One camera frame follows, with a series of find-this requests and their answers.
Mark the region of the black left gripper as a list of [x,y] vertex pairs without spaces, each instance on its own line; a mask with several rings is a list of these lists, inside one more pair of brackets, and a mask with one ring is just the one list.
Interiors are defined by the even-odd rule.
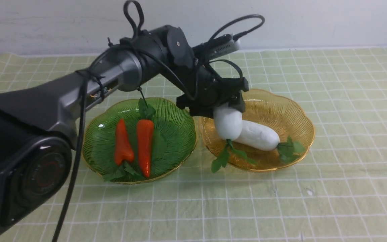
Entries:
[[198,95],[190,100],[186,94],[176,98],[180,109],[189,109],[190,116],[213,118],[213,109],[228,103],[229,107],[244,113],[246,104],[242,92],[249,91],[249,83],[241,68],[234,66],[238,78],[223,78],[211,66],[200,67],[199,73],[187,76],[189,86],[198,87]]

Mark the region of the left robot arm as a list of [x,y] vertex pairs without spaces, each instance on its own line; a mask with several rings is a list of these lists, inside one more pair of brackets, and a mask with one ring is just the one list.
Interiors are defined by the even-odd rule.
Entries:
[[211,118],[224,103],[244,112],[248,91],[242,71],[222,78],[210,66],[211,52],[230,34],[213,34],[190,47],[184,32],[163,26],[152,31],[135,24],[92,64],[47,83],[0,93],[0,235],[54,196],[70,176],[53,241],[69,207],[83,145],[86,112],[115,90],[131,92],[163,75],[183,92],[177,106]]

